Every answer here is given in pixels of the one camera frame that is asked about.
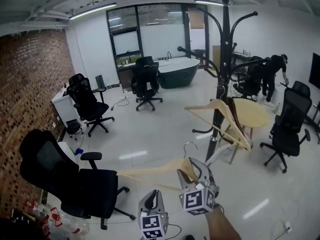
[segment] brick wall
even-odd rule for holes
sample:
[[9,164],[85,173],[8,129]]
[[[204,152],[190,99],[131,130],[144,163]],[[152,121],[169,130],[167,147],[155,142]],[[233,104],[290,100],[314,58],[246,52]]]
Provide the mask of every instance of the brick wall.
[[51,99],[59,82],[74,75],[64,31],[42,30],[0,37],[0,217],[39,200],[41,190],[19,173],[19,146],[32,129],[51,130],[56,138],[62,121]]

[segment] faucet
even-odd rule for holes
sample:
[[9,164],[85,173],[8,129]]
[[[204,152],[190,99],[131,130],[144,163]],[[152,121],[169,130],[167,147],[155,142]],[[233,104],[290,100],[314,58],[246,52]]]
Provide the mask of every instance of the faucet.
[[63,88],[64,88],[64,82],[59,82],[59,89],[60,89],[60,93],[62,93],[62,90],[63,90]]

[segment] person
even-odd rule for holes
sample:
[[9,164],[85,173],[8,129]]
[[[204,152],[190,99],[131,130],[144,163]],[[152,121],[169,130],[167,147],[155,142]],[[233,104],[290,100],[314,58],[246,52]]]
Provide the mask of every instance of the person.
[[[219,207],[206,213],[205,217],[209,227],[210,240],[241,240],[240,235]],[[184,240],[195,240],[195,238],[192,235],[187,235]]]
[[288,57],[285,54],[273,55],[270,60],[265,63],[264,66],[264,76],[262,78],[262,99],[265,100],[264,104],[270,107],[273,107],[274,104],[271,102],[272,95],[274,94],[275,90],[275,74],[282,69],[283,79],[285,84],[289,84],[289,80],[287,78],[287,66]]

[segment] office chair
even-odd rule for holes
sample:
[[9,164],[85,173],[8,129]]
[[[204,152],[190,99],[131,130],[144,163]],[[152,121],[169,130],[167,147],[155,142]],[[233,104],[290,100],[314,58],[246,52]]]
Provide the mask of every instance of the office chair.
[[51,193],[61,201],[61,209],[75,217],[101,218],[100,228],[106,230],[105,219],[113,211],[136,217],[115,208],[117,195],[130,189],[118,189],[118,176],[114,170],[97,169],[95,160],[101,160],[100,152],[88,152],[81,160],[89,161],[92,169],[80,169],[59,147],[53,134],[34,129],[20,145],[21,176],[29,183]]
[[[261,60],[261,57],[253,56],[250,61]],[[247,75],[240,78],[238,75],[237,83],[233,85],[234,89],[242,94],[242,98],[247,98],[248,96],[252,101],[255,99],[252,96],[258,97],[261,90],[261,80],[263,78],[264,65],[249,65],[247,70]]]
[[[159,90],[159,83],[157,80],[159,63],[154,62],[151,56],[138,58],[135,62],[136,67],[132,69],[133,79],[131,81],[131,89],[133,94],[136,94],[138,98],[135,101],[141,102],[136,108],[139,111],[145,103],[149,103],[152,107],[152,111],[155,111],[155,106],[151,101],[163,102],[162,98],[153,98]],[[151,89],[147,89],[147,83],[150,82]]]
[[[73,75],[73,76],[71,76],[71,77],[69,78],[69,85],[70,85],[70,86],[77,85],[77,84],[80,83],[83,79],[85,79],[85,77],[84,77],[83,74],[80,74],[80,73],[79,73],[79,74],[75,74],[75,75]],[[100,97],[101,97],[102,103],[105,103],[105,101],[104,101],[104,96],[103,96],[102,93],[104,93],[106,90],[107,90],[106,87],[104,87],[104,88],[99,88],[99,89],[96,89],[96,90],[95,90],[96,92],[100,93]]]
[[73,85],[70,85],[66,89],[66,92],[73,99],[75,103],[73,106],[78,111],[81,120],[88,121],[86,123],[87,127],[93,125],[88,133],[89,137],[91,137],[91,133],[96,126],[101,126],[106,133],[109,132],[102,122],[110,119],[115,121],[115,118],[102,118],[102,115],[109,109],[109,106],[105,103],[97,102],[88,78],[78,79],[76,83],[73,83]]
[[275,122],[271,134],[272,145],[264,142],[260,143],[260,147],[266,146],[274,150],[274,154],[268,161],[264,163],[267,166],[268,163],[278,154],[284,165],[282,172],[287,172],[287,164],[284,158],[284,154],[288,157],[297,157],[300,153],[300,145],[305,139],[310,141],[310,133],[307,129],[304,129],[305,135],[299,141],[298,133],[301,130],[304,119],[312,105],[310,98],[300,95],[298,92],[291,88],[287,88],[284,91],[284,101],[280,120]]

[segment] wall outlet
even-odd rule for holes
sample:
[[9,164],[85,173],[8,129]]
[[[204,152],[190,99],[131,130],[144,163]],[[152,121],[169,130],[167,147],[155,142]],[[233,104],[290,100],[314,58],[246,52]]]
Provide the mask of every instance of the wall outlet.
[[288,228],[288,231],[286,232],[287,234],[290,234],[292,232],[292,226],[290,225],[290,222],[287,221],[285,224],[284,224],[284,227],[285,227],[285,230],[287,230]]

